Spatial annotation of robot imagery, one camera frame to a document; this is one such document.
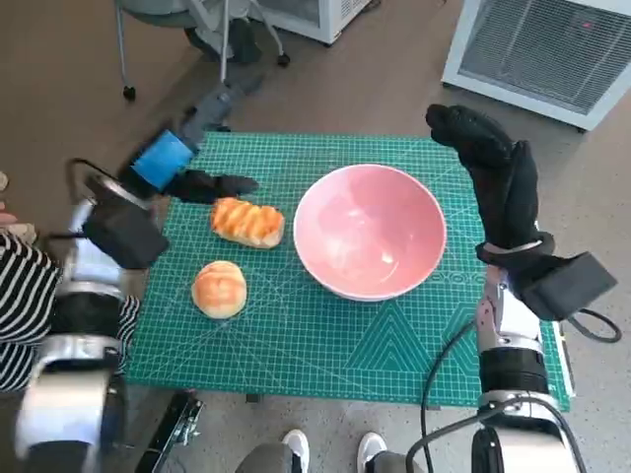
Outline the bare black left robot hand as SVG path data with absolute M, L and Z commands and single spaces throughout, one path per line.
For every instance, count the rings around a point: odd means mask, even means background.
M 147 138 L 117 172 L 119 182 L 143 199 L 160 194 L 199 204 L 257 190 L 258 183 L 251 177 L 211 175 L 188 165 L 198 155 L 208 132 L 229 130 L 225 119 L 234 102 L 255 92 L 261 83 L 262 77 L 257 75 L 212 89 L 178 120 L 167 122 Z

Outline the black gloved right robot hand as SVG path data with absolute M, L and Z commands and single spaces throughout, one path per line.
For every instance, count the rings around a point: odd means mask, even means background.
M 511 249 L 538 240 L 538 175 L 529 143 L 462 105 L 432 104 L 426 122 L 431 138 L 454 149 L 471 177 L 485 241 Z

